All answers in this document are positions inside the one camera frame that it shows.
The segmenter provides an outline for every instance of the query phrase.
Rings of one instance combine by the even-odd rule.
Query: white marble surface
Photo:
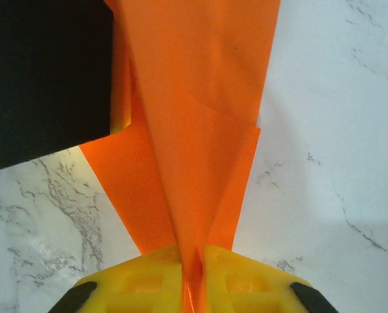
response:
[[[234,250],[388,312],[388,0],[282,0]],[[0,313],[138,255],[78,148],[0,171]]]

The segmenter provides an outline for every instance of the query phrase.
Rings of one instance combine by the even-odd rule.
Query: black rubber tip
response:
[[[97,286],[96,282],[86,282],[69,289],[49,313],[77,313]]]
[[[300,282],[293,282],[290,287],[309,313],[338,313],[317,289]]]

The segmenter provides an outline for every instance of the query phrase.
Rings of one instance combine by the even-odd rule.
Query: black object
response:
[[[301,284],[300,282],[293,282],[291,289],[308,310],[308,313],[338,313],[317,289]]]
[[[103,0],[0,0],[0,168],[110,133]]]
[[[77,313],[97,286],[96,282],[86,282],[69,289],[49,313]]]

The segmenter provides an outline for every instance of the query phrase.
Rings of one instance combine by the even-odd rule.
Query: orange paper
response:
[[[82,151],[142,252],[176,240],[185,312],[202,312],[202,249],[233,243],[279,0],[109,5],[132,92],[113,95],[132,107],[132,124]]]

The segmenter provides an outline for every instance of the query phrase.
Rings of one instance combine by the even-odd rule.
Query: marble countertop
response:
[[[388,0],[282,0],[234,251],[388,312]],[[138,251],[79,148],[0,171],[0,313]]]

